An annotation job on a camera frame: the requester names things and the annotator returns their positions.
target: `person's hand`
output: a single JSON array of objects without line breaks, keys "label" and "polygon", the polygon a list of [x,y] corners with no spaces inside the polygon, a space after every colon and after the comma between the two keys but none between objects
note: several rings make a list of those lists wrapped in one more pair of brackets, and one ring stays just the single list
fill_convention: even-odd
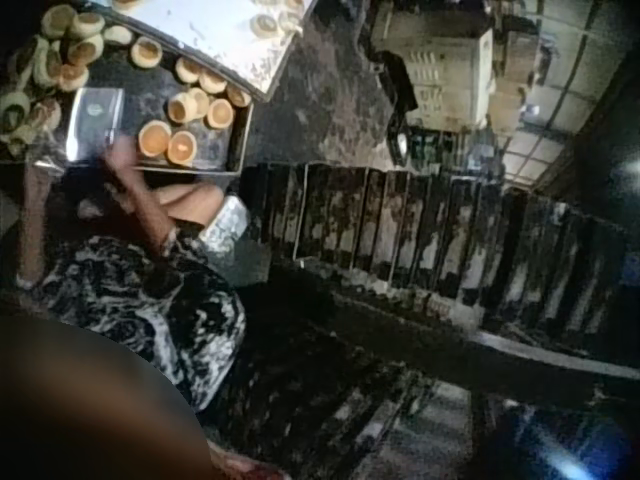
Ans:
[{"label": "person's hand", "polygon": [[137,162],[136,147],[131,137],[118,137],[105,156],[105,163],[125,187],[141,178],[134,168]]},{"label": "person's hand", "polygon": [[27,163],[24,169],[24,203],[28,209],[44,209],[53,178],[41,168]]}]

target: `person's arm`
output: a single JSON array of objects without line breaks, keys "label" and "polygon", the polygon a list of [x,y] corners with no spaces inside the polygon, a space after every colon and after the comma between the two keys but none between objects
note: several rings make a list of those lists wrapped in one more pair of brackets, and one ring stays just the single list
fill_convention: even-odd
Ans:
[{"label": "person's arm", "polygon": [[24,173],[25,195],[17,278],[21,287],[30,287],[38,283],[44,273],[45,204],[50,189],[51,177],[37,167],[27,164]]},{"label": "person's arm", "polygon": [[106,158],[107,165],[126,189],[152,248],[162,254],[175,224],[147,187],[142,173],[134,168],[136,161],[133,140],[127,137],[118,138]]}]

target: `metal tray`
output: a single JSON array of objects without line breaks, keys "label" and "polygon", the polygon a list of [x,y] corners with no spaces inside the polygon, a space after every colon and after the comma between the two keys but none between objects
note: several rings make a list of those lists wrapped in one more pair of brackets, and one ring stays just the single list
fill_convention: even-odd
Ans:
[{"label": "metal tray", "polygon": [[[104,55],[89,66],[89,87],[123,88],[125,90],[124,114],[121,132],[136,137],[142,127],[151,120],[167,118],[167,102],[171,97],[189,89],[174,73],[178,55],[165,50],[162,62],[156,68],[137,68],[130,59],[128,48],[108,46]],[[184,126],[172,125],[173,131],[188,130],[198,142],[198,154],[193,168],[170,164],[163,157],[144,159],[145,170],[198,174],[231,174],[242,171],[244,152],[248,138],[253,104],[235,109],[233,126],[227,130],[211,130],[203,120],[195,120]]]},{"label": "metal tray", "polygon": [[277,19],[282,12],[297,12],[304,25],[316,2],[304,0],[304,8],[292,10],[284,2],[268,6],[251,0],[154,0],[120,13],[111,8],[111,0],[72,0],[80,10],[96,11],[198,61],[264,102],[273,97],[294,36],[283,33],[259,39],[251,31],[250,19],[257,14]]}]

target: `black and white dress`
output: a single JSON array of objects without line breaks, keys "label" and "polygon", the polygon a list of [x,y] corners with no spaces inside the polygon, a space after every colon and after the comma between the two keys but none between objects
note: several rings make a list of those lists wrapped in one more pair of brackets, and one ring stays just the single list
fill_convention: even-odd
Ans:
[{"label": "black and white dress", "polygon": [[38,303],[128,347],[203,410],[233,363],[245,314],[202,243],[176,229],[159,260],[105,236],[55,250],[52,268],[32,289]]}]

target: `pastry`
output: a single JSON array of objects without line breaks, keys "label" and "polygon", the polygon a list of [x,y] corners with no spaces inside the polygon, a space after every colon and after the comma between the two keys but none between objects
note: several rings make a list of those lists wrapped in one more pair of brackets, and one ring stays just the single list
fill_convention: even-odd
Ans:
[{"label": "pastry", "polygon": [[202,68],[188,58],[180,57],[176,62],[176,74],[184,83],[196,83]]},{"label": "pastry", "polygon": [[188,123],[198,113],[198,102],[188,93],[179,93],[171,100],[167,107],[169,118],[175,123]]},{"label": "pastry", "polygon": [[234,111],[231,104],[224,98],[214,100],[207,112],[207,123],[211,128],[224,130],[233,123]]},{"label": "pastry", "polygon": [[278,24],[269,15],[256,15],[251,19],[251,31],[259,38],[272,38],[278,35]]},{"label": "pastry", "polygon": [[27,86],[33,73],[36,54],[42,49],[46,49],[47,46],[48,42],[44,38],[35,35],[9,58],[7,64],[9,81],[15,90],[24,90]]},{"label": "pastry", "polygon": [[198,153],[196,137],[190,132],[181,131],[171,138],[167,158],[177,165],[191,166],[196,153]]},{"label": "pastry", "polygon": [[144,0],[113,0],[113,8],[116,10],[130,10],[143,1]]},{"label": "pastry", "polygon": [[52,45],[38,49],[33,65],[33,80],[41,88],[51,88],[58,85],[62,70],[60,51]]},{"label": "pastry", "polygon": [[224,92],[224,89],[227,87],[227,81],[220,75],[204,71],[200,75],[200,87],[207,93],[220,93]]},{"label": "pastry", "polygon": [[169,148],[171,127],[160,120],[147,123],[138,135],[138,145],[145,157],[153,158],[163,154]]},{"label": "pastry", "polygon": [[278,24],[280,28],[285,32],[298,32],[302,33],[302,27],[300,24],[302,19],[300,15],[291,12],[282,12],[278,17]]},{"label": "pastry", "polygon": [[162,47],[155,40],[140,37],[131,47],[131,59],[140,68],[157,67],[162,60]]},{"label": "pastry", "polygon": [[60,71],[58,87],[63,92],[74,92],[89,81],[89,69],[84,65],[63,65]]},{"label": "pastry", "polygon": [[285,0],[287,7],[293,9],[304,8],[304,0]]},{"label": "pastry", "polygon": [[76,15],[70,5],[51,7],[42,17],[42,34],[51,40],[62,38]]},{"label": "pastry", "polygon": [[45,98],[38,103],[27,117],[28,125],[43,132],[54,132],[62,120],[62,109],[54,98]]},{"label": "pastry", "polygon": [[104,28],[104,17],[97,13],[81,13],[73,17],[69,34],[72,38],[83,39],[93,37]]},{"label": "pastry", "polygon": [[126,47],[131,45],[134,40],[134,35],[131,30],[121,25],[114,25],[107,28],[103,33],[104,41],[111,45],[120,45]]},{"label": "pastry", "polygon": [[98,34],[71,45],[67,52],[67,59],[72,65],[89,65],[100,58],[102,52],[104,52],[104,39]]},{"label": "pastry", "polygon": [[192,88],[188,93],[191,97],[193,97],[197,104],[196,115],[194,118],[204,118],[209,111],[209,96],[204,90],[201,90],[199,88]]},{"label": "pastry", "polygon": [[31,101],[24,92],[11,92],[0,97],[0,134],[15,131],[31,111]]},{"label": "pastry", "polygon": [[227,87],[227,97],[229,97],[229,101],[238,108],[247,107],[251,103],[251,95],[233,85]]},{"label": "pastry", "polygon": [[62,112],[60,104],[52,98],[38,103],[23,125],[9,135],[7,148],[13,157],[22,154],[33,144],[40,132],[53,132],[60,125]]}]

